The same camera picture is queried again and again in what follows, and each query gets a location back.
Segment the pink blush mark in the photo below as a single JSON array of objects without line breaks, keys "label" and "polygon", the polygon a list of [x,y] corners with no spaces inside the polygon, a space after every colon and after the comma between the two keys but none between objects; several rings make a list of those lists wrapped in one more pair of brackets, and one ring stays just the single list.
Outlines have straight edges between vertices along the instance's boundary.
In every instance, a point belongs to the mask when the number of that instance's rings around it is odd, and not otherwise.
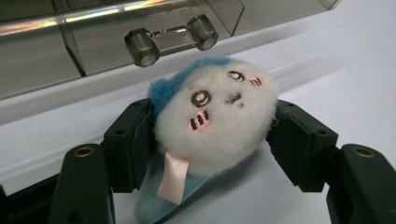
[{"label": "pink blush mark", "polygon": [[202,132],[210,124],[209,113],[207,110],[199,110],[195,117],[189,121],[189,130],[195,133]]},{"label": "pink blush mark", "polygon": [[253,86],[264,88],[264,83],[258,77],[251,77],[249,81]]}]

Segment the white table surface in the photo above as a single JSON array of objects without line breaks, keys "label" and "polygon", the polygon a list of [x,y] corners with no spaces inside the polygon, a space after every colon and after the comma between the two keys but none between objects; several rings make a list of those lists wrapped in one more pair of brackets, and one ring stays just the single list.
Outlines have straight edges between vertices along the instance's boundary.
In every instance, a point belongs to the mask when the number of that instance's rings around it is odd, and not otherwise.
[{"label": "white table surface", "polygon": [[[333,11],[0,102],[0,183],[7,194],[59,172],[64,153],[99,143],[152,78],[204,56],[231,56],[272,73],[280,99],[396,167],[396,2],[344,0]],[[262,147],[168,223],[330,223],[322,193],[301,193]],[[133,223],[138,191],[116,194],[118,223]]]}]

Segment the light blue fabric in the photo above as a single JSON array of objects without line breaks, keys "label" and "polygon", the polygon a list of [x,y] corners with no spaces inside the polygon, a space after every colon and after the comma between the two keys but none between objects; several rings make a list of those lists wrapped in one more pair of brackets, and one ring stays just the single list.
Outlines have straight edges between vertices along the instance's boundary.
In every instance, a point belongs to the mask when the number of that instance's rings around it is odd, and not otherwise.
[{"label": "light blue fabric", "polygon": [[[208,179],[209,177],[205,176],[187,175],[182,202],[186,201]],[[177,208],[177,204],[157,197],[157,190],[162,180],[163,166],[149,181],[148,192],[137,211],[139,223],[152,224],[158,222]]]},{"label": "light blue fabric", "polygon": [[153,82],[148,90],[148,97],[154,106],[154,117],[157,118],[165,109],[193,71],[208,65],[226,65],[232,61],[231,58],[204,58],[192,63],[170,79],[162,78]]}]

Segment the stuffed animal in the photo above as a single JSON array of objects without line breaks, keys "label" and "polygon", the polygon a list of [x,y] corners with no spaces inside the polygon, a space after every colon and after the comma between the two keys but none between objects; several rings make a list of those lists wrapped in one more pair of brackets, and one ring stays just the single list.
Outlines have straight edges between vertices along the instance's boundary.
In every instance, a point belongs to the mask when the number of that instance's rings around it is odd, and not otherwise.
[{"label": "stuffed animal", "polygon": [[267,135],[278,88],[258,67],[230,58],[203,59],[151,84],[148,96],[163,168],[138,215],[154,223],[207,179],[252,154]]}]

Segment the fluffy white fur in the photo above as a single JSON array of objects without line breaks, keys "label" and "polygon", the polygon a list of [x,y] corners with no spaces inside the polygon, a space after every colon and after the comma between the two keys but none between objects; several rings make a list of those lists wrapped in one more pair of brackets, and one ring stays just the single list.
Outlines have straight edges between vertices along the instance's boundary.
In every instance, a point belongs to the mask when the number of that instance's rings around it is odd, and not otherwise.
[{"label": "fluffy white fur", "polygon": [[[235,80],[230,71],[243,74],[245,80]],[[263,87],[253,85],[249,81],[252,77],[258,77]],[[208,91],[212,96],[204,107],[197,108],[191,102],[197,91]],[[237,93],[241,98],[230,104]],[[273,78],[245,62],[198,69],[157,118],[155,132],[160,151],[190,160],[188,172],[193,175],[215,175],[227,170],[262,142],[276,111],[277,95]],[[202,132],[193,132],[189,122],[202,109],[207,110],[210,124]]]}]

